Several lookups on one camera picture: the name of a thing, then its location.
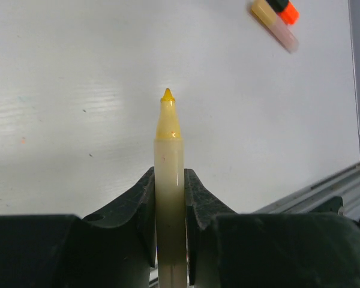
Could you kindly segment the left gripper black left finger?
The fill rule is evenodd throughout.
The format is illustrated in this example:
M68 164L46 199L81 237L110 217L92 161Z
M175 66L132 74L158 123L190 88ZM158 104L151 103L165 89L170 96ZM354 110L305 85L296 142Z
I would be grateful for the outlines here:
M148 287L154 171L99 210L0 216L0 287Z

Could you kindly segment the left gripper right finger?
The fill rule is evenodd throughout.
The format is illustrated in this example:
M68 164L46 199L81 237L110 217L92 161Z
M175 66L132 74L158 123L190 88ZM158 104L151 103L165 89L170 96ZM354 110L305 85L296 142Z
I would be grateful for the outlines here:
M194 287L360 287L360 218L239 214L185 171Z

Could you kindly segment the pastel yellow highlighter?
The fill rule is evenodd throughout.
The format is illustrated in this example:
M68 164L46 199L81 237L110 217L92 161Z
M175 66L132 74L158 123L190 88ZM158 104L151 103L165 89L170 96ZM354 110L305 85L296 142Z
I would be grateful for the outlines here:
M170 89L160 100L154 178L159 286L187 287L184 143Z

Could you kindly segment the pastel peach highlighter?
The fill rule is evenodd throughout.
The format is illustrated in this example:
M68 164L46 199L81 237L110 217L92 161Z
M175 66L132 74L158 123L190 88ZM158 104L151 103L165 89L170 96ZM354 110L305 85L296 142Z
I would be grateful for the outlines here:
M251 12L269 29L289 53L297 51L298 40L266 0L255 0L251 6Z

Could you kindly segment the black highlighter orange cap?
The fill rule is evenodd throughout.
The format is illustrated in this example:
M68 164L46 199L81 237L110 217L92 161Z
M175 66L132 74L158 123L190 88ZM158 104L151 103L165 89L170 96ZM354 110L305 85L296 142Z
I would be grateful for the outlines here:
M267 0L271 8L287 25L294 25L299 19L299 12L289 0Z

